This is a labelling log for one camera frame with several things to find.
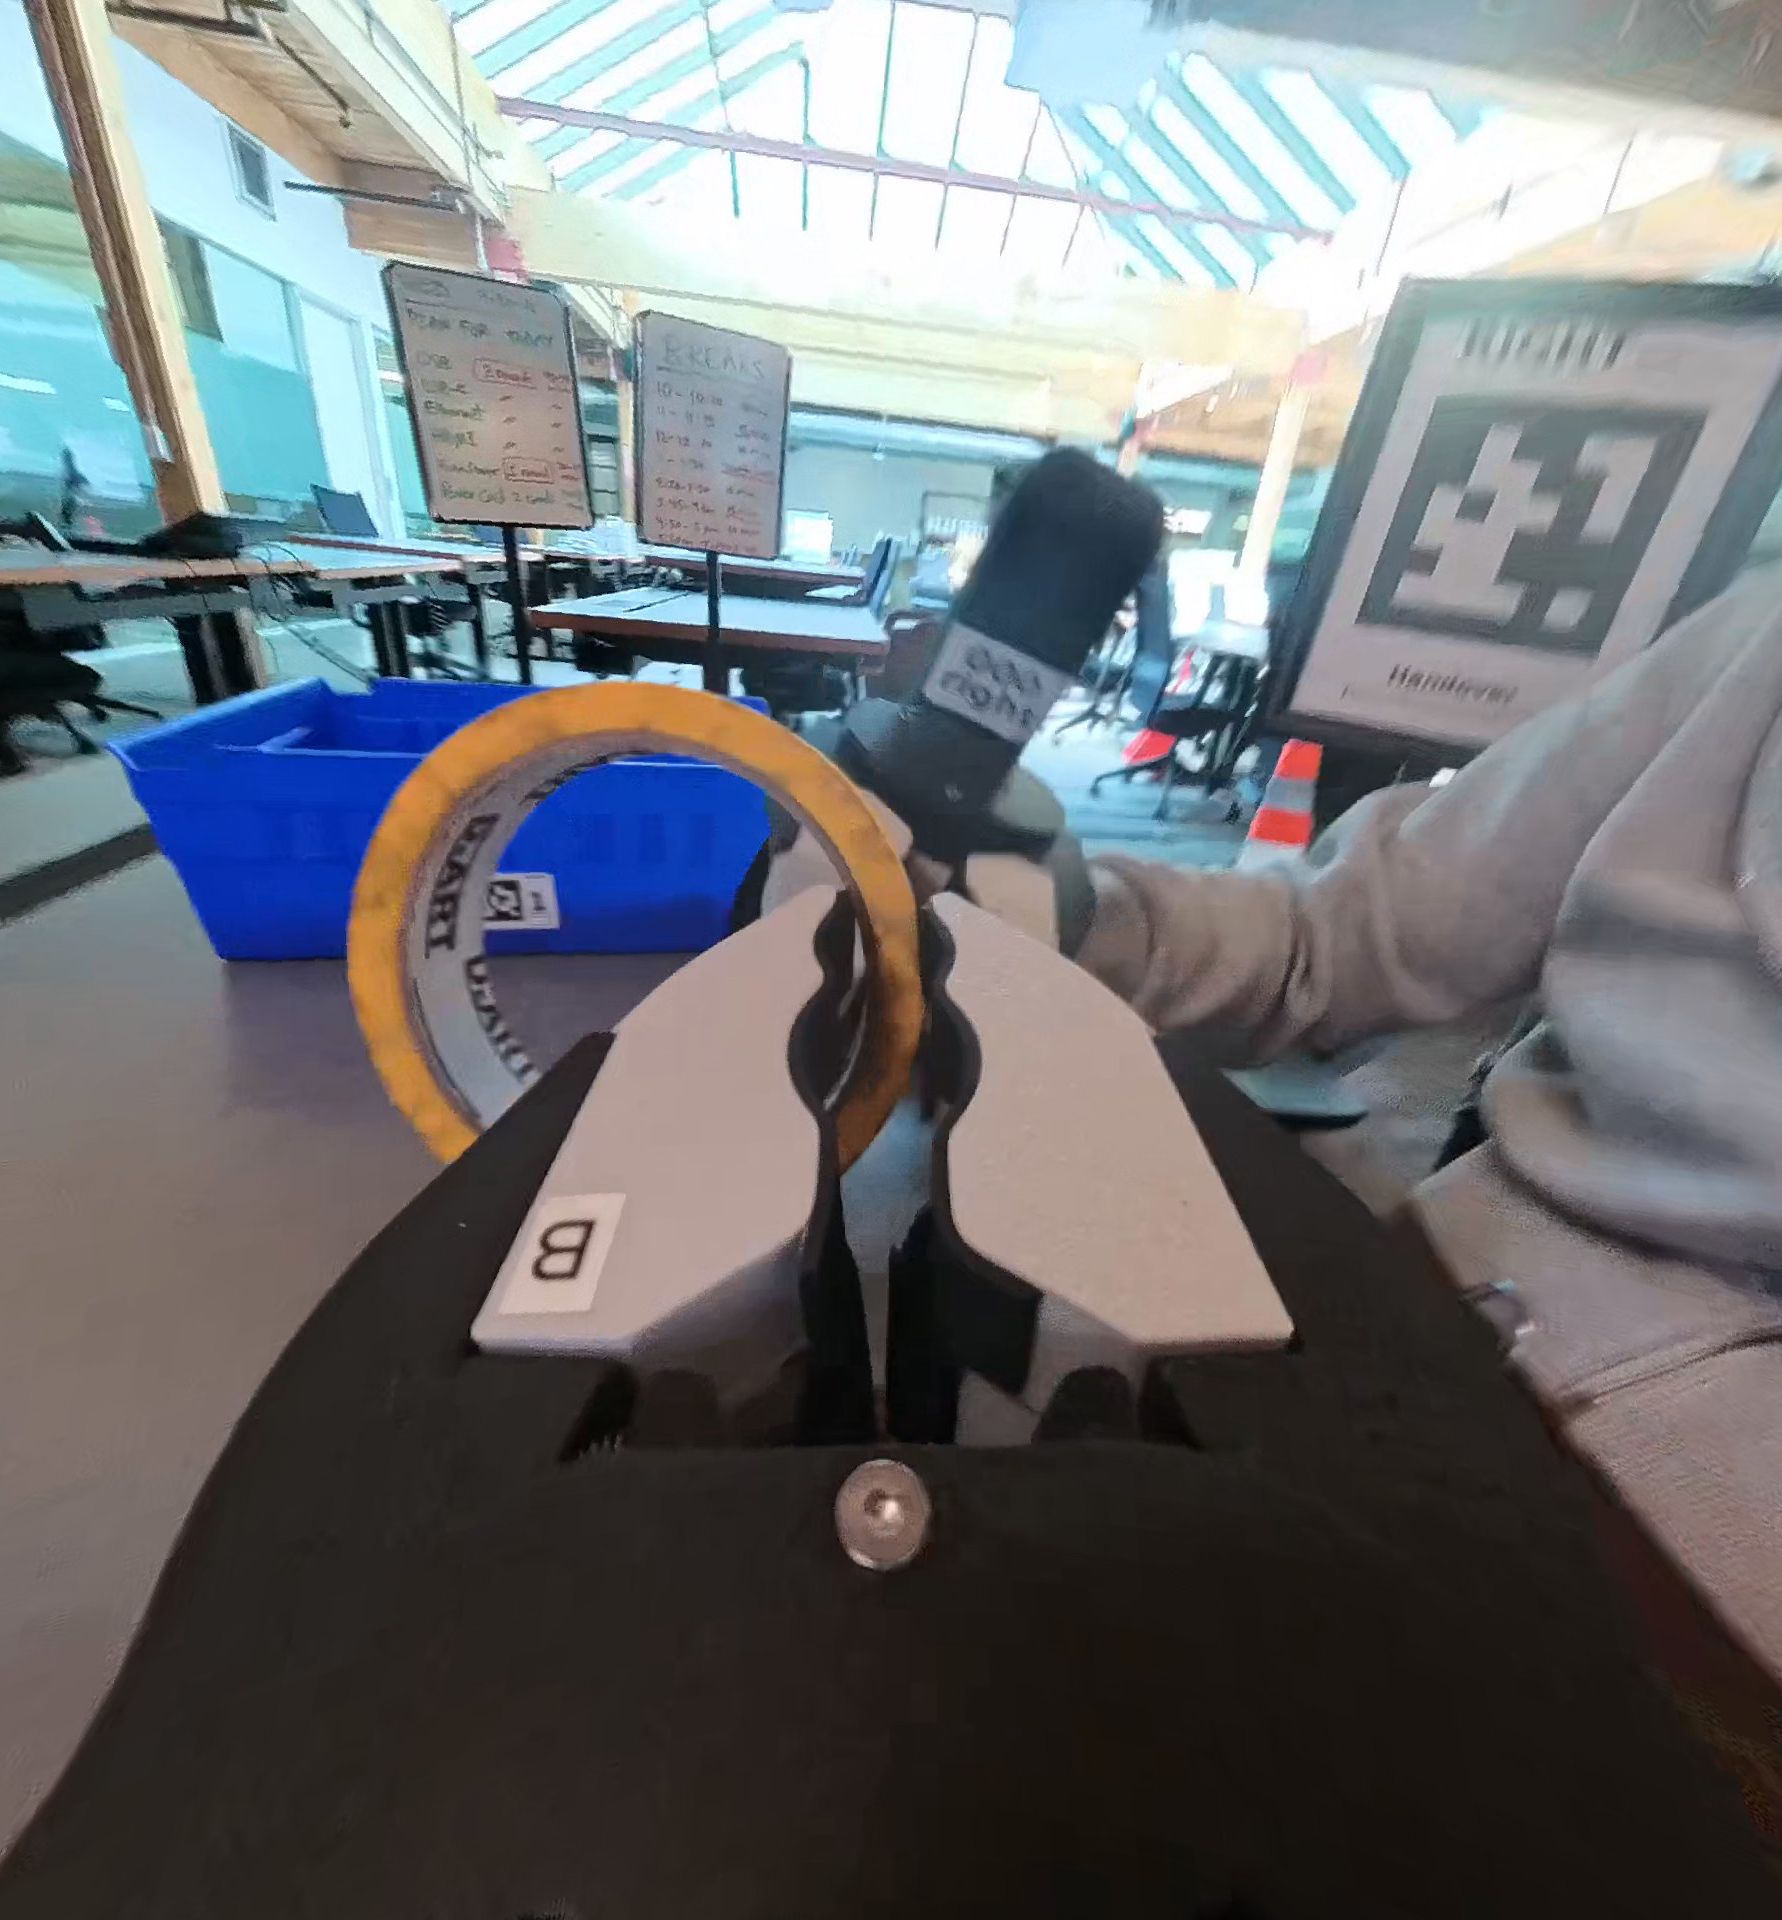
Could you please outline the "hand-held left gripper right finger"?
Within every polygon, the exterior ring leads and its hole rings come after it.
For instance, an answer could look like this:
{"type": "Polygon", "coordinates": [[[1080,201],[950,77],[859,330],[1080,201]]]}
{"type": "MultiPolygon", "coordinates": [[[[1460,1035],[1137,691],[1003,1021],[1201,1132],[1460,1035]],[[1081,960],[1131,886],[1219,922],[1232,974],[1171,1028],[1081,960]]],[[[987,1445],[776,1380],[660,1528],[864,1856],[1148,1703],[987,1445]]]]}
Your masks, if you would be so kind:
{"type": "Polygon", "coordinates": [[[886,1418],[1037,1422],[1076,1376],[1296,1330],[1143,1021],[959,895],[926,909],[926,1191],[888,1261],[886,1418]]]}

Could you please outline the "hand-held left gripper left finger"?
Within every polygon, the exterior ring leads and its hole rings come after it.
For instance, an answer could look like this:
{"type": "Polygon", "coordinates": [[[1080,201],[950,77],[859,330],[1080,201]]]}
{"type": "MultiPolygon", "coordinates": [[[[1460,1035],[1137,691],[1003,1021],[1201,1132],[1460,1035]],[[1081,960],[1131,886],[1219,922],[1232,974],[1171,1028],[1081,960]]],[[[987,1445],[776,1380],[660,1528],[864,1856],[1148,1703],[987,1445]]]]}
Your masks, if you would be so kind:
{"type": "Polygon", "coordinates": [[[812,884],[616,1027],[469,1329],[482,1352],[706,1377],[729,1409],[875,1409],[834,1096],[854,915],[812,884]]]}

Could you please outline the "yellow masking tape roll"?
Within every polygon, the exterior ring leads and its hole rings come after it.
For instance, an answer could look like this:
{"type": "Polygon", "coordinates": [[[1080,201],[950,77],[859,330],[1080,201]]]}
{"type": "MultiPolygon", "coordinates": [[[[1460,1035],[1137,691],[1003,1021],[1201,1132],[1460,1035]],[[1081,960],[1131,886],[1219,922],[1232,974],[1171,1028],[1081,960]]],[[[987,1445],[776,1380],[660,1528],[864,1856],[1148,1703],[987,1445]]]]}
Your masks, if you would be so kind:
{"type": "Polygon", "coordinates": [[[525,817],[585,768],[677,755],[748,780],[821,847],[864,958],[852,1067],[829,1096],[850,1171],[902,1098],[924,1033],[920,909],[888,812],[831,760],[726,696],[596,683],[527,691],[431,750],[383,808],[354,880],[348,998],[376,1076],[443,1163],[537,1077],[482,980],[485,895],[525,817]]]}

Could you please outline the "blue plastic bin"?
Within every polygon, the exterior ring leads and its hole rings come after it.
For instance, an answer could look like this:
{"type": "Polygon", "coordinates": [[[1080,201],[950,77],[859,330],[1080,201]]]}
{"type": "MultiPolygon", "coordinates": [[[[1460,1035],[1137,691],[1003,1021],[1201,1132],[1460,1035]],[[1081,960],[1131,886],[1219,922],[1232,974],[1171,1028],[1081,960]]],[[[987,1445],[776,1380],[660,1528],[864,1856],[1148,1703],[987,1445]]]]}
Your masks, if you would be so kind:
{"type": "MultiPolygon", "coordinates": [[[[403,780],[453,730],[525,696],[515,683],[299,681],[136,732],[110,755],[220,958],[338,958],[403,780]]],[[[730,930],[768,833],[760,786],[714,765],[649,755],[577,773],[502,851],[489,950],[697,953],[730,930]]]]}

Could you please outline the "wooden office desk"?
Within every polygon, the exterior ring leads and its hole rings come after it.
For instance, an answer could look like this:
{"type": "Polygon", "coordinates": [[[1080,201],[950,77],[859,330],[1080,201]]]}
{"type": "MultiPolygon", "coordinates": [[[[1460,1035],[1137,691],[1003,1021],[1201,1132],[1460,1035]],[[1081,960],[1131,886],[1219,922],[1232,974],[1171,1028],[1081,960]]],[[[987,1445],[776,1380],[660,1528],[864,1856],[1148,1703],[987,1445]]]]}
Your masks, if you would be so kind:
{"type": "Polygon", "coordinates": [[[192,702],[208,705],[267,680],[255,623],[294,604],[368,612],[376,657],[406,663],[398,610],[434,578],[464,577],[457,552],[382,541],[264,539],[232,556],[62,550],[0,541],[0,638],[99,634],[154,619],[176,636],[192,702]]]}
{"type": "Polygon", "coordinates": [[[634,587],[527,612],[541,640],[565,640],[585,678],[703,683],[760,697],[791,723],[840,712],[878,675],[891,643],[867,607],[634,587]]]}

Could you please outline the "whiteboard on stand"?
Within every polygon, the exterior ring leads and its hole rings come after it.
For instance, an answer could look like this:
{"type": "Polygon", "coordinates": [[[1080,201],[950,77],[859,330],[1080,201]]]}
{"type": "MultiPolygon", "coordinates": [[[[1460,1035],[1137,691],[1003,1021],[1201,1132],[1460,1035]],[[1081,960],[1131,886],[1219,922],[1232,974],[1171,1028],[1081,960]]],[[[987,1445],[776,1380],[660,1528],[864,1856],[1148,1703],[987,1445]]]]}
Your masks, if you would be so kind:
{"type": "Polygon", "coordinates": [[[703,686],[729,691],[723,569],[782,550],[791,357],[655,308],[634,320],[634,350],[639,539],[703,558],[703,686]]]}
{"type": "Polygon", "coordinates": [[[537,282],[411,260],[388,260],[379,276],[427,513],[498,534],[520,683],[529,686],[520,534],[598,522],[566,303],[537,282]]]}

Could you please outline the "framed black white marker poster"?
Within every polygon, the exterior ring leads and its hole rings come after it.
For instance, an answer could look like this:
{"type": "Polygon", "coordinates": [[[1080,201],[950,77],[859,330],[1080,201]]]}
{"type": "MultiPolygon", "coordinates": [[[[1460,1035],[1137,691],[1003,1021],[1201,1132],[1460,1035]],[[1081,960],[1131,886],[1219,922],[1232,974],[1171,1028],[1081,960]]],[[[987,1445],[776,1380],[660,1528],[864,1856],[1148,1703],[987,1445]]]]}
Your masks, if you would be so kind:
{"type": "Polygon", "coordinates": [[[1405,279],[1273,632],[1267,726],[1467,757],[1740,569],[1782,487],[1782,286],[1405,279]]]}

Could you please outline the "person's grey hoodie torso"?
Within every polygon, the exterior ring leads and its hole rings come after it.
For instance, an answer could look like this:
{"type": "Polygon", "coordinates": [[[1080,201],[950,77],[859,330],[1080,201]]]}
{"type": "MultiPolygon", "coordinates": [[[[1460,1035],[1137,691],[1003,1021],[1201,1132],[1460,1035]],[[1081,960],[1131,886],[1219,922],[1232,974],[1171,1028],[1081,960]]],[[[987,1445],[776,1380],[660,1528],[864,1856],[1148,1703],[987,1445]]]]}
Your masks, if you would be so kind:
{"type": "Polygon", "coordinates": [[[1539,1021],[1416,1196],[1558,1430],[1782,1686],[1782,566],[1444,792],[1549,882],[1539,1021]]]}

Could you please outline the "black office chair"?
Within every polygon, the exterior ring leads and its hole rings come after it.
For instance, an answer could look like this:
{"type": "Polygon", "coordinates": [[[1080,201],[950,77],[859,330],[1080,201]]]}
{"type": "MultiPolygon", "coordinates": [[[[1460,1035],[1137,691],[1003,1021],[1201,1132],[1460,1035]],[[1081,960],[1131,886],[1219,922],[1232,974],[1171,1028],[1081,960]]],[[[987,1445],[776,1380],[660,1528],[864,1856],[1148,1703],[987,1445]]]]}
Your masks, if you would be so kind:
{"type": "Polygon", "coordinates": [[[110,691],[104,675],[77,652],[103,651],[107,623],[42,622],[80,604],[63,587],[0,587],[0,777],[12,777],[26,765],[14,743],[16,723],[40,723],[62,729],[81,755],[97,755],[101,744],[74,719],[81,708],[91,721],[109,723],[114,714],[158,723],[164,710],[110,691]]]}

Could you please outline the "wooden support post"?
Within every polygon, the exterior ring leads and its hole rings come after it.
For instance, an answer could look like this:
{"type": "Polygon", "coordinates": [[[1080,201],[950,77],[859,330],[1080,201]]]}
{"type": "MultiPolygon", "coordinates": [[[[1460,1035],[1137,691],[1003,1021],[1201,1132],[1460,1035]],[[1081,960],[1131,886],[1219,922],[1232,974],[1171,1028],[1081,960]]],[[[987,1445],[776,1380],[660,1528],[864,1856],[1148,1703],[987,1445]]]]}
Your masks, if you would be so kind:
{"type": "Polygon", "coordinates": [[[42,84],[63,142],[77,215],[104,294],[158,510],[176,522],[228,507],[192,375],[175,280],[101,2],[26,2],[42,84]]]}

